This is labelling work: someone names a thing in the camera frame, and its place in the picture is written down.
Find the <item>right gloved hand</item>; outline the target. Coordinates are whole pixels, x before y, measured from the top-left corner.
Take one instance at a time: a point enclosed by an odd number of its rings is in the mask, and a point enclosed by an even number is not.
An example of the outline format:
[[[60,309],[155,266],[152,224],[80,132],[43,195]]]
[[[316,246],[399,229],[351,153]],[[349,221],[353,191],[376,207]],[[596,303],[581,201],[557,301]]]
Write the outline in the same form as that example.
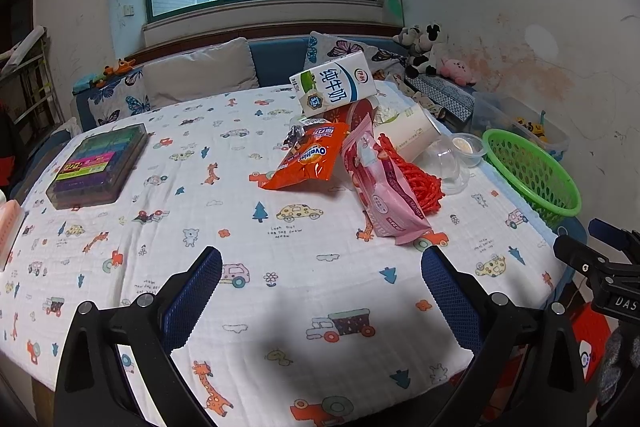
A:
[[[598,402],[610,405],[639,368],[639,329],[620,323],[606,340],[598,377]]]

